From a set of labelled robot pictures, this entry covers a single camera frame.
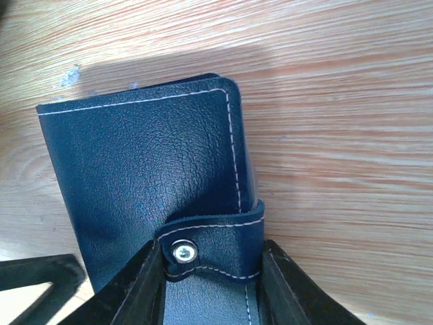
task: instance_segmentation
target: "wooden surface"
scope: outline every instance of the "wooden surface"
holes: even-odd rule
[[[241,87],[267,237],[368,324],[431,324],[431,0],[14,1],[0,29],[0,259],[79,254],[37,104],[203,72]],[[91,295],[86,282],[52,324]]]

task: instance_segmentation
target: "navy blue leather wallet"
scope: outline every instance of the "navy blue leather wallet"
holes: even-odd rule
[[[232,80],[205,74],[37,112],[95,292],[157,240],[164,324],[259,324],[265,207]]]

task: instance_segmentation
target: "snap button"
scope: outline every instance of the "snap button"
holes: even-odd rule
[[[171,244],[171,253],[177,263],[191,263],[198,254],[197,246],[190,240],[180,239]]]

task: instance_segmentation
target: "stitched edge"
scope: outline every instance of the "stitched edge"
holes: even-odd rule
[[[236,179],[236,191],[237,191],[237,205],[239,208],[239,213],[242,212],[241,208],[241,191],[239,189],[239,175],[237,173],[237,165],[236,165],[236,153],[235,153],[235,141],[233,139],[233,127],[231,126],[231,109],[230,109],[230,101],[229,94],[223,90],[225,93],[225,100],[227,102],[227,116],[229,117],[229,131],[230,131],[230,142],[231,142],[231,153],[233,156],[233,168],[235,169],[235,179]]]
[[[172,230],[171,232],[167,232],[165,234],[162,234],[161,236],[158,237],[158,240],[160,240],[161,238],[166,237],[168,235],[174,234],[175,232],[180,232],[181,230],[198,229],[198,228],[215,228],[215,227],[216,228],[244,227],[246,225],[254,225],[255,223],[260,223],[264,219],[265,219],[265,216],[261,217],[259,220],[256,220],[256,221],[245,222],[245,223],[234,223],[233,225],[192,225],[190,227],[179,228],[176,230]]]
[[[84,107],[84,108],[75,108],[72,110],[62,110],[60,112],[48,112],[48,113],[40,113],[38,116],[45,116],[45,115],[54,115],[54,114],[63,114],[63,113],[69,113],[69,112],[78,112],[80,110],[93,110],[96,108],[105,108],[105,107],[113,107],[113,106],[120,106],[120,105],[127,105],[127,104],[137,104],[137,103],[146,103],[146,102],[156,102],[159,100],[167,100],[169,98],[178,98],[178,97],[185,97],[185,96],[191,96],[191,95],[198,95],[201,93],[210,93],[213,91],[222,91],[225,94],[225,101],[227,103],[227,116],[229,119],[229,132],[230,132],[230,142],[231,142],[231,153],[233,156],[233,167],[235,170],[235,180],[236,180],[236,191],[237,191],[237,205],[239,208],[239,212],[241,213],[241,192],[239,189],[239,174],[237,172],[237,165],[236,165],[236,153],[235,153],[235,142],[233,138],[233,127],[231,124],[231,109],[230,109],[230,101],[229,101],[229,93],[227,93],[222,88],[213,88],[209,90],[201,90],[201,91],[195,91],[191,93],[181,93],[179,95],[171,95],[171,96],[164,96],[164,97],[158,97],[158,98],[150,98],[148,100],[135,100],[131,102],[121,102],[121,103],[114,103],[114,104],[105,104],[105,105],[97,105],[97,106],[90,106],[90,107]]]
[[[134,100],[132,102],[121,102],[121,103],[113,103],[113,104],[90,106],[90,107],[84,107],[84,108],[74,108],[72,110],[61,110],[60,112],[39,113],[38,116],[63,114],[63,113],[70,113],[70,112],[78,112],[79,110],[93,110],[95,108],[113,107],[113,106],[121,106],[121,105],[128,105],[128,104],[156,102],[158,100],[167,100],[169,98],[177,98],[177,97],[185,97],[185,96],[190,96],[190,95],[198,95],[199,93],[211,93],[213,91],[222,91],[223,93],[227,93],[222,88],[213,88],[213,89],[210,89],[210,90],[195,91],[195,92],[192,92],[192,93],[181,93],[179,95],[171,95],[171,96],[164,96],[164,97],[158,97],[158,98],[150,98],[148,100]]]
[[[248,289],[245,285],[245,302],[246,302],[246,314],[248,315],[248,324],[251,325],[251,313],[250,313],[250,302],[248,300]]]
[[[252,274],[250,276],[234,276],[234,275],[232,275],[230,273],[227,273],[227,272],[221,271],[220,269],[215,269],[215,268],[209,267],[209,266],[197,266],[197,267],[195,267],[193,269],[189,269],[189,270],[187,270],[187,271],[185,271],[185,272],[183,272],[181,274],[177,274],[177,275],[168,274],[167,272],[166,272],[166,274],[170,278],[178,278],[179,276],[184,276],[185,274],[188,274],[188,273],[190,273],[190,272],[192,272],[192,271],[194,271],[196,269],[209,269],[211,271],[219,272],[219,273],[221,273],[221,274],[223,274],[225,276],[229,276],[230,278],[239,279],[239,280],[252,279],[252,278],[255,278],[257,275],[260,274],[260,272],[256,272],[256,273],[254,273],[254,274]]]

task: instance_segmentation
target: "black plastic piece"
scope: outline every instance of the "black plastic piece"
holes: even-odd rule
[[[44,325],[75,294],[85,273],[74,255],[0,263],[0,291],[50,282],[51,286],[10,325]]]
[[[365,325],[315,284],[274,241],[263,251],[263,325]]]
[[[95,296],[60,325],[162,325],[165,278],[158,242],[149,241]]]

